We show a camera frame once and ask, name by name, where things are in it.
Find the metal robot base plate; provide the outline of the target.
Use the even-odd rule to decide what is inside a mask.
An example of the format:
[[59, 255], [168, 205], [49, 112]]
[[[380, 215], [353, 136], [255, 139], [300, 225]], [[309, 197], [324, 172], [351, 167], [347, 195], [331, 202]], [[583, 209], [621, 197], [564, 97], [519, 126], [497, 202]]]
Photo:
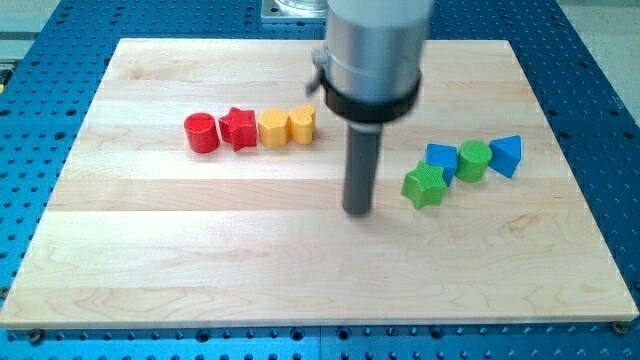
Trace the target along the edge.
[[270, 21], [322, 19], [326, 17], [326, 0], [262, 0], [261, 18]]

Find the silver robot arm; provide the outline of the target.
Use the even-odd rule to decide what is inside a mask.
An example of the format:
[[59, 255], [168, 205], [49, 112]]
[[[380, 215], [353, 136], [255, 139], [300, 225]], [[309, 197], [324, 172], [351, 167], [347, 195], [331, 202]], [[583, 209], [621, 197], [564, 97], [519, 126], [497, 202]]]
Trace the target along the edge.
[[325, 89], [343, 119], [380, 126], [407, 114], [421, 83], [432, 0], [328, 0], [325, 40], [306, 93]]

